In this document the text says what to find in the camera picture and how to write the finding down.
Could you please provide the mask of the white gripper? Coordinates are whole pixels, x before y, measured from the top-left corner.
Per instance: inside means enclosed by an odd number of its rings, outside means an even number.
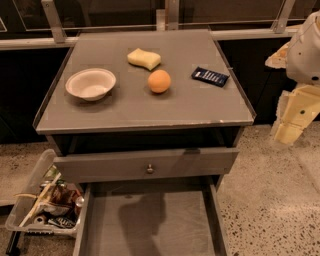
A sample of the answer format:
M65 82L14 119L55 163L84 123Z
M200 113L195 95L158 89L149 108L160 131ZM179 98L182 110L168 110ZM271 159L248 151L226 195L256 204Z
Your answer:
M308 16L289 42L267 58L265 65L285 69L297 87L278 104L274 140L293 144L320 114L320 11Z

